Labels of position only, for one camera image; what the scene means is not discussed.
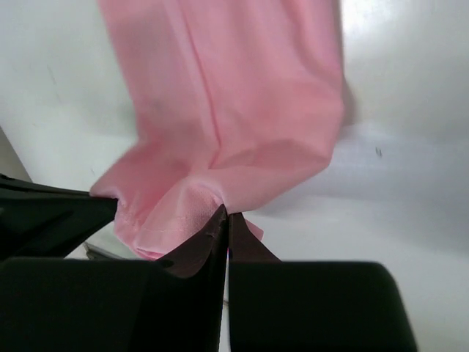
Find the pink cloth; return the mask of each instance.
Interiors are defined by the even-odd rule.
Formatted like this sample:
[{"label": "pink cloth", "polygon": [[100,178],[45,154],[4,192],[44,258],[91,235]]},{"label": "pink cloth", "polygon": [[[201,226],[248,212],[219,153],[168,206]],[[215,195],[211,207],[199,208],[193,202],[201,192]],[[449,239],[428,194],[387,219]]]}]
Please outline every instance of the pink cloth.
[{"label": "pink cloth", "polygon": [[119,198],[133,251],[158,258],[220,204],[259,208],[328,165],[343,110],[332,1],[99,3],[139,142],[92,193]]}]

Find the pink towel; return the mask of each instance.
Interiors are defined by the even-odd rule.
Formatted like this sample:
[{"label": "pink towel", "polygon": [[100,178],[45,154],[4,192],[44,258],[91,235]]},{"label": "pink towel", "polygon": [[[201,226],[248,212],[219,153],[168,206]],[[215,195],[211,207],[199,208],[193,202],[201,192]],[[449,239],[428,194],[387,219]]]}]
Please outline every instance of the pink towel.
[{"label": "pink towel", "polygon": [[158,258],[220,204],[256,209],[328,165],[343,110],[332,1],[99,3],[139,142],[92,193],[119,199],[115,231],[137,254]]}]

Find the black plastic part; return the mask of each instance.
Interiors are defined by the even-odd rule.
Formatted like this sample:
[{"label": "black plastic part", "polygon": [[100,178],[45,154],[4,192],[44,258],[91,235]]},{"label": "black plastic part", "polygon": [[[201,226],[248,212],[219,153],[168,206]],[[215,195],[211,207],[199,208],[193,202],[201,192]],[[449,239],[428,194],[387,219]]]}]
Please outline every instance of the black plastic part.
[{"label": "black plastic part", "polygon": [[6,260],[0,351],[218,351],[226,220],[155,262]]},{"label": "black plastic part", "polygon": [[65,257],[114,220],[115,199],[0,175],[0,260]]},{"label": "black plastic part", "polygon": [[0,175],[0,351],[216,352],[229,248],[233,352],[417,351],[395,281],[376,263],[283,263],[224,206],[161,259],[64,257],[115,199]]},{"label": "black plastic part", "polygon": [[417,351],[396,283],[378,263],[286,263],[229,222],[232,352]]}]

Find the white surface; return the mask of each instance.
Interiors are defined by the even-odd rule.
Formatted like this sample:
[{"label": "white surface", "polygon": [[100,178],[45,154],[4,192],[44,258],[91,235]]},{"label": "white surface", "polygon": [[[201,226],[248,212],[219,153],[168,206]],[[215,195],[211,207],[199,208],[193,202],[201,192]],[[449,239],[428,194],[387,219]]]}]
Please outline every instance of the white surface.
[{"label": "white surface", "polygon": [[[34,181],[88,189],[135,140],[97,6],[0,6],[0,126]],[[468,17],[463,0],[343,0],[353,126],[326,172],[248,214],[279,257],[384,263],[424,352],[469,351]]]}]

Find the fabric fold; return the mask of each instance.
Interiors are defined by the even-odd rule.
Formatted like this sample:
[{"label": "fabric fold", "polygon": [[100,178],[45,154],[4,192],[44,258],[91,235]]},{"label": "fabric fold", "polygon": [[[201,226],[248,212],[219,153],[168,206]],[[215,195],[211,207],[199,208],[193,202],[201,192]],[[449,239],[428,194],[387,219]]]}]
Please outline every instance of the fabric fold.
[{"label": "fabric fold", "polygon": [[119,199],[115,231],[137,254],[158,258],[220,204],[254,210],[328,165],[343,112],[332,1],[99,3],[139,142],[92,193]]}]

